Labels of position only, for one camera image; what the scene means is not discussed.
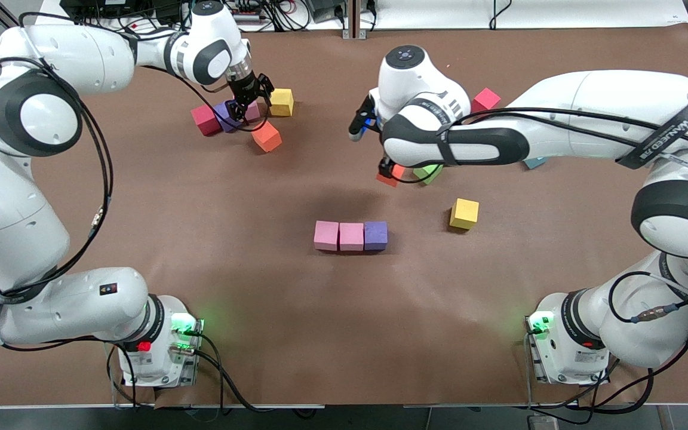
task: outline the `blue cube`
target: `blue cube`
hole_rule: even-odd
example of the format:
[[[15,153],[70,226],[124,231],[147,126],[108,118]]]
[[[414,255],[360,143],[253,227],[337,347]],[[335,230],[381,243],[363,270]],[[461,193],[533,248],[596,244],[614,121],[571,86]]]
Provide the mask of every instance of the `blue cube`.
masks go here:
[[[241,126],[242,122],[230,118],[229,110],[227,110],[227,102],[222,102],[214,106],[214,110],[218,114],[216,119],[219,120],[219,126],[221,126],[225,133],[232,133],[235,131],[235,127]]]
[[[386,250],[389,236],[386,221],[366,222],[365,232],[365,251]]]
[[[548,157],[530,158],[529,160],[524,160],[524,163],[527,164],[527,168],[534,169],[541,164],[546,163],[547,160]]]

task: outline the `wooden block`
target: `wooden block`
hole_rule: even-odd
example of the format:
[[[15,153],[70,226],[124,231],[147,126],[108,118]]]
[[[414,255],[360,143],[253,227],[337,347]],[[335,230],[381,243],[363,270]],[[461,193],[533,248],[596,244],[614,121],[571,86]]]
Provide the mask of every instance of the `wooden block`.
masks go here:
[[[467,199],[456,199],[450,212],[450,225],[459,229],[470,229],[477,223],[480,204]]]
[[[546,160],[548,160],[548,157],[530,158],[529,160],[524,160],[524,163],[527,164],[527,168],[532,170],[541,164],[546,163]]]
[[[386,183],[386,185],[389,185],[390,187],[397,188],[397,184],[399,183],[399,180],[394,179],[394,177],[399,177],[399,179],[402,179],[402,175],[404,173],[405,173],[405,168],[403,166],[400,166],[399,164],[394,164],[394,167],[392,168],[392,176],[393,177],[385,177],[379,173],[379,174],[376,174],[376,180],[380,180],[380,182]]]
[[[429,185],[429,183],[431,183],[432,180],[434,180],[435,177],[440,174],[442,167],[442,164],[434,164],[431,166],[424,166],[423,168],[415,168],[413,169],[413,174],[416,175],[417,179],[422,179],[425,177],[423,182],[426,183],[426,185]]]
[[[294,94],[286,88],[276,88],[270,95],[270,114],[290,116],[294,113]]]
[[[246,121],[253,121],[259,119],[262,114],[259,113],[259,105],[257,105],[256,100],[251,102],[251,104],[246,108]]]
[[[265,152],[270,152],[283,143],[281,133],[270,122],[265,122],[259,130],[252,131],[251,136],[254,138],[254,142]]]
[[[489,88],[481,90],[472,100],[472,112],[492,109],[499,101],[500,97]]]
[[[230,118],[230,112],[229,109],[227,109],[227,102],[222,102],[214,106],[214,110],[216,110],[216,113],[219,114],[217,120],[219,120],[219,126],[225,131],[225,133],[234,133],[236,130],[235,127],[241,126],[242,122]]]
[[[339,249],[339,223],[317,221],[314,242],[316,250],[337,251]]]
[[[365,250],[383,251],[387,248],[389,232],[386,221],[368,221],[365,223]]]
[[[363,223],[339,223],[339,250],[361,251],[366,240]]]
[[[191,115],[193,115],[193,120],[203,136],[210,136],[222,129],[222,126],[219,125],[218,120],[214,116],[213,110],[211,110],[211,106],[198,106],[196,109],[191,110]]]

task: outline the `robotic arm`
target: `robotic arm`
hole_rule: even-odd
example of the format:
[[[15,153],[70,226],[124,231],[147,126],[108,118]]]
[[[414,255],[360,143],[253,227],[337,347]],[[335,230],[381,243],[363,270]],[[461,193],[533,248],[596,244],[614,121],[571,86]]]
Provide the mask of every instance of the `robotic arm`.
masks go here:
[[[476,120],[462,125],[464,117]],[[546,296],[528,318],[539,379],[595,383],[608,351],[658,367],[688,338],[688,78],[603,70],[538,82],[511,105],[469,115],[469,98],[420,47],[385,57],[379,87],[349,134],[380,134],[394,164],[510,164],[537,157],[609,158],[650,167],[631,223],[656,250],[604,285]]]
[[[155,36],[122,36],[92,25],[10,28],[0,37],[0,65],[0,345],[92,334],[128,353],[129,362],[120,360],[127,384],[194,383],[192,349],[199,337],[191,334],[202,330],[202,321],[175,297],[148,294],[134,269],[66,274],[77,257],[58,269],[69,236],[36,187],[30,163],[76,144],[82,119],[93,133],[79,95],[125,88],[135,66],[202,85],[226,76],[235,95],[230,115],[242,119],[248,104],[273,90],[267,77],[254,75],[248,41],[221,2],[207,1],[194,7],[189,32],[161,28]],[[109,194],[106,187],[85,247],[107,213]]]

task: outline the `yellow cube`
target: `yellow cube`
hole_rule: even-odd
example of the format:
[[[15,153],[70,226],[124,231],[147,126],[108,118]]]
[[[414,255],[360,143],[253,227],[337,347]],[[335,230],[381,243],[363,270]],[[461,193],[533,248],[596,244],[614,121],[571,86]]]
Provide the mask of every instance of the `yellow cube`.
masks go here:
[[[456,199],[450,212],[450,225],[459,229],[470,229],[477,223],[480,203],[467,199]]]
[[[294,113],[294,94],[285,88],[276,88],[270,95],[270,114],[273,116],[290,116]]]

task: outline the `brown table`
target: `brown table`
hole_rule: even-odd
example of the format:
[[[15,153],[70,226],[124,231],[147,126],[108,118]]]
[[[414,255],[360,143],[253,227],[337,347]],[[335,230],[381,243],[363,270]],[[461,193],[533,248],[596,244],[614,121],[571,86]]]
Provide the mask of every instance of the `brown table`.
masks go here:
[[[374,179],[374,134],[350,142],[349,121],[398,44],[426,48],[469,94],[489,87],[509,103],[576,70],[688,75],[688,27],[250,38],[256,70],[297,100],[294,117],[271,120],[284,143],[270,154],[246,133],[200,136],[189,115],[199,101],[163,73],[137,70],[128,89],[87,98],[116,192],[76,270],[135,267],[151,292],[182,299],[252,403],[523,403],[523,316],[546,294],[603,283],[650,251],[629,223],[646,172],[559,158],[535,171],[448,169],[428,187],[393,189]],[[35,176],[77,247],[100,201],[90,142],[36,160]],[[481,204],[467,234],[446,228],[456,198]],[[389,250],[319,253],[315,220],[387,220]],[[95,343],[0,348],[0,406],[109,403],[104,364]],[[217,403],[214,373],[202,370],[199,384],[156,404]],[[535,389],[541,402],[576,392]],[[658,378],[652,401],[688,402],[688,354]]]

